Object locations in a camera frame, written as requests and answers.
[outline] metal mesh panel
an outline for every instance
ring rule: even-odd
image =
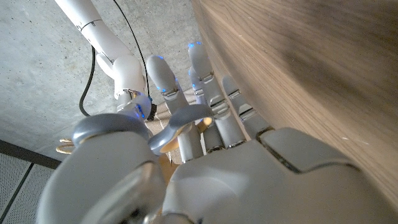
[[[35,223],[40,196],[53,171],[37,164],[33,166],[4,223]]]
[[[0,154],[0,216],[23,178],[30,162]]]

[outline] black cable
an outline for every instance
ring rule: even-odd
[[[149,96],[149,98],[150,98],[150,95],[149,95],[149,82],[148,82],[148,71],[147,71],[147,65],[145,64],[144,56],[142,56],[142,52],[141,52],[141,49],[140,49],[140,47],[139,47],[139,44],[138,44],[138,41],[137,41],[136,35],[135,35],[135,34],[134,34],[134,32],[132,31],[132,28],[131,28],[131,26],[130,26],[130,23],[129,23],[129,21],[127,20],[126,16],[124,15],[124,13],[123,13],[123,10],[120,8],[119,4],[116,2],[116,0],[113,0],[113,2],[114,2],[116,5],[117,5],[117,7],[119,8],[120,12],[122,13],[122,15],[123,15],[124,19],[126,20],[127,24],[128,24],[128,25],[129,25],[129,27],[130,27],[130,30],[131,30],[132,36],[134,37],[134,40],[136,41],[136,44],[137,44],[137,47],[138,47],[139,54],[141,54],[142,62],[144,62],[145,74],[146,74],[146,78],[147,78],[147,89],[148,89],[148,96]]]
[[[81,111],[82,114],[84,114],[85,116],[89,116],[89,114],[86,112],[86,110],[83,107],[83,102],[86,98],[88,89],[90,88],[91,85],[91,81],[93,80],[93,75],[94,75],[94,69],[95,69],[95,48],[93,46],[91,46],[91,53],[93,54],[93,61],[91,63],[91,72],[90,72],[90,77],[88,77],[88,81],[86,84],[86,88],[83,91],[83,94],[81,94],[80,97],[80,102],[79,102],[79,109]]]

